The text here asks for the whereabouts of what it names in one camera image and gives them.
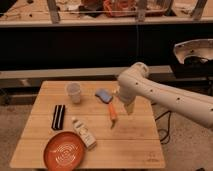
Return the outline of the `silver robot base cover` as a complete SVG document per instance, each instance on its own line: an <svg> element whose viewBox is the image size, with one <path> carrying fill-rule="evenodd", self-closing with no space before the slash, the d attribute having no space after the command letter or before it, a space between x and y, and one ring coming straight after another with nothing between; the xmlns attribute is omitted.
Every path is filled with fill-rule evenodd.
<svg viewBox="0 0 213 171"><path fill-rule="evenodd" d="M174 45L173 53L180 64L187 58L196 56L201 59L213 60L213 39L193 39Z"/></svg>

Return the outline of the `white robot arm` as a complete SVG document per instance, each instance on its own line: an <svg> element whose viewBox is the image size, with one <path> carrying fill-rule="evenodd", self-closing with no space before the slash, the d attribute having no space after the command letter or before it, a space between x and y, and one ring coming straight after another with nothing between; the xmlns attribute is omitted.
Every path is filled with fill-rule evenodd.
<svg viewBox="0 0 213 171"><path fill-rule="evenodd" d="M119 74L117 96L128 114L133 112L135 98L142 96L213 130L213 97L163 85L148 76L149 68L142 62Z"/></svg>

